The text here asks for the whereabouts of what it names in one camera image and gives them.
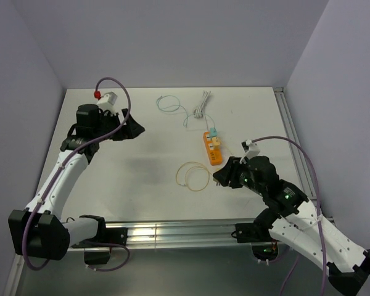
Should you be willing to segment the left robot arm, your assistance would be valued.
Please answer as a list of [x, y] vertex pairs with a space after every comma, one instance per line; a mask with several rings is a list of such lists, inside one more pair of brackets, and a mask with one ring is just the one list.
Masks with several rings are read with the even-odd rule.
[[57, 161], [47, 180], [23, 210], [13, 210], [8, 224], [16, 254], [36, 270], [30, 259], [61, 260], [69, 247], [85, 242], [103, 245], [108, 238], [105, 219], [81, 215], [64, 223], [62, 212], [81, 174], [87, 169], [102, 141], [134, 139], [145, 131], [128, 109], [118, 113], [103, 110], [96, 104], [80, 105], [76, 123], [62, 141]]

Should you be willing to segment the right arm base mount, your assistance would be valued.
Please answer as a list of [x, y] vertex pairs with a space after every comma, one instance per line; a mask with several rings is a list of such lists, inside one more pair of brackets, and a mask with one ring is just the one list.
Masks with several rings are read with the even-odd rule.
[[251, 244], [252, 253], [259, 260], [275, 260], [279, 255], [278, 242], [256, 223], [235, 224], [231, 237], [239, 244]]

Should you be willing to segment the teal plug adapter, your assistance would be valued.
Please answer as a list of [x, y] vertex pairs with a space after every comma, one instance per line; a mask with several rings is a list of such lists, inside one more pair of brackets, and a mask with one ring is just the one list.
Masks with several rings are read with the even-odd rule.
[[209, 130], [208, 130], [208, 137], [209, 138], [214, 138], [214, 137], [217, 137], [217, 135], [218, 135], [218, 132], [217, 132], [217, 130], [216, 130], [216, 128], [214, 128], [214, 127], [212, 127], [212, 128], [210, 128]]

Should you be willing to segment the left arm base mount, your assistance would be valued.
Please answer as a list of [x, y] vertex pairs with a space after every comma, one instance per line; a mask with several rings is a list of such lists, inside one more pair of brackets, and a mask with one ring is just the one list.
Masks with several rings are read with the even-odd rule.
[[[130, 259], [131, 253], [126, 246], [127, 228], [119, 228], [119, 230], [105, 229], [96, 237], [83, 240], [81, 242], [84, 248], [108, 248], [108, 251], [95, 252], [84, 251], [84, 263], [87, 268], [98, 272], [110, 272], [124, 267]], [[126, 252], [126, 257], [122, 263], [115, 267], [103, 268], [112, 256], [112, 251], [116, 249], [123, 249]]]

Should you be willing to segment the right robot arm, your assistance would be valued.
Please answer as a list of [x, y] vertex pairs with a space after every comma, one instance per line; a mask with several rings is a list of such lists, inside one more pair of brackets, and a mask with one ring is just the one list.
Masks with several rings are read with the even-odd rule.
[[364, 249], [317, 214], [314, 203], [296, 185], [279, 177], [268, 157], [230, 157], [213, 174], [223, 187], [246, 187], [267, 206], [251, 223], [237, 223], [238, 243], [272, 240], [293, 248], [327, 275], [342, 295], [357, 295], [370, 275], [370, 249]]

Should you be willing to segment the orange power strip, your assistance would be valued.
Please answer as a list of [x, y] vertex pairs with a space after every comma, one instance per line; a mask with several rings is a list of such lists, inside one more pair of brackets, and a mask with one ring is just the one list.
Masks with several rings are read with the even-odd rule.
[[207, 151], [208, 160], [211, 166], [221, 165], [223, 157], [221, 154], [221, 145], [215, 147], [212, 143], [212, 139], [208, 137], [208, 131], [203, 134], [203, 143]]

